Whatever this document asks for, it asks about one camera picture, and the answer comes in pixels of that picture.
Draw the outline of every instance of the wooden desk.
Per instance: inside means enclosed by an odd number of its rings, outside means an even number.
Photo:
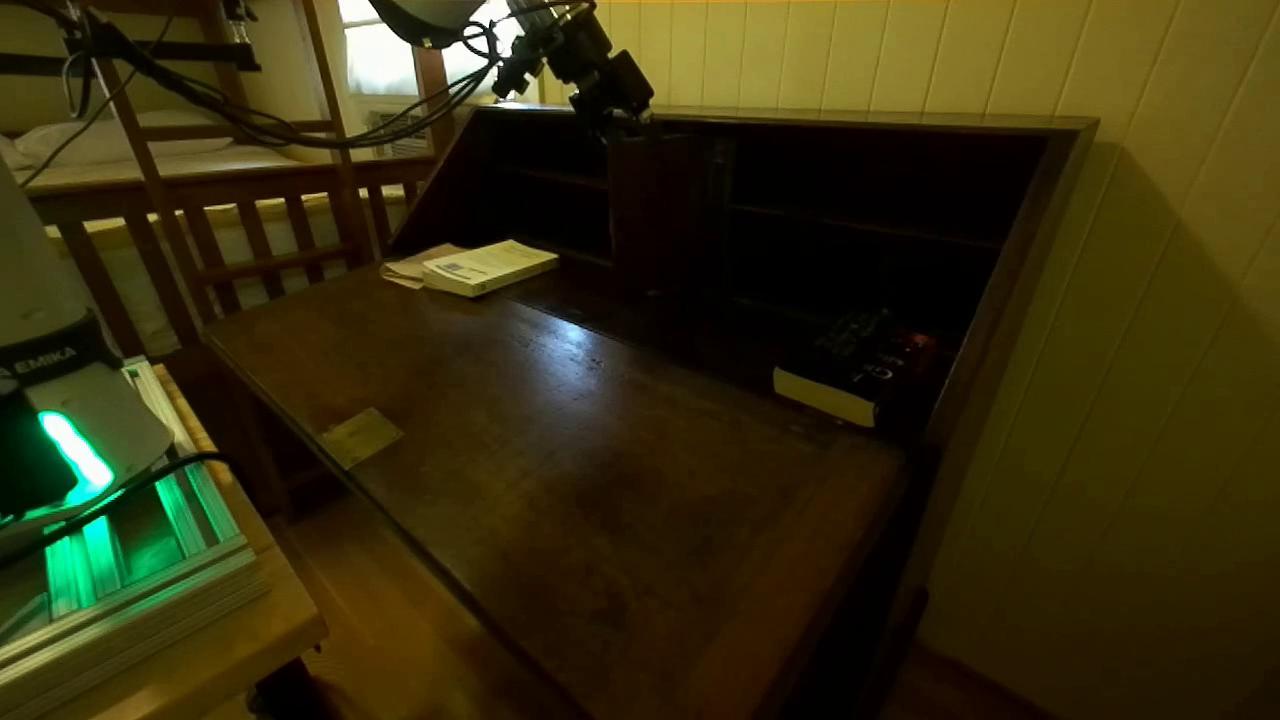
[[[489,298],[355,271],[209,339],[320,457],[369,408],[403,433],[336,467],[569,717],[756,717],[877,546],[906,453],[678,363],[715,347],[678,327],[572,269]]]
[[[195,448],[211,448],[200,416],[186,404],[182,386],[168,383],[168,377],[159,381],[168,386],[168,401],[182,408],[182,421],[193,433]],[[219,702],[244,702],[266,675],[282,673],[299,653],[325,640],[320,608],[292,577],[288,555],[253,512],[238,474],[224,471],[224,462],[209,467],[256,553],[253,572],[266,592],[244,608],[200,625],[188,640],[62,702],[53,717],[204,717]]]

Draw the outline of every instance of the white machine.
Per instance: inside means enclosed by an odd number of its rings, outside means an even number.
[[[53,15],[69,31],[69,49],[90,56],[129,59],[135,73],[159,80],[175,97],[188,86],[152,56],[124,40],[108,21],[78,0],[0,0]],[[576,82],[572,106],[600,134],[641,127],[654,86],[627,52],[614,52],[597,9],[590,0],[510,0],[519,24],[511,56],[496,69],[496,90],[519,90],[524,80],[548,69]],[[384,24],[408,44],[485,44],[473,26],[480,0],[372,0]],[[168,433],[135,401],[116,373],[116,355],[82,287],[62,274],[43,239],[43,223],[16,179],[0,166],[0,532],[5,525],[31,525],[39,506],[66,505],[86,474],[66,460],[47,436],[53,426],[92,436],[108,479],[132,479],[168,457]]]

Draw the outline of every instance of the book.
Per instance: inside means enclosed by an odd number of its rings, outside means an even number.
[[[489,295],[496,287],[519,284],[557,269],[561,254],[519,242],[496,239],[480,248],[438,242],[427,252],[388,259],[384,278],[399,287],[438,287],[452,295]]]
[[[773,391],[857,426],[908,433],[953,366],[938,332],[899,324],[893,307],[840,317],[814,342],[773,363]]]

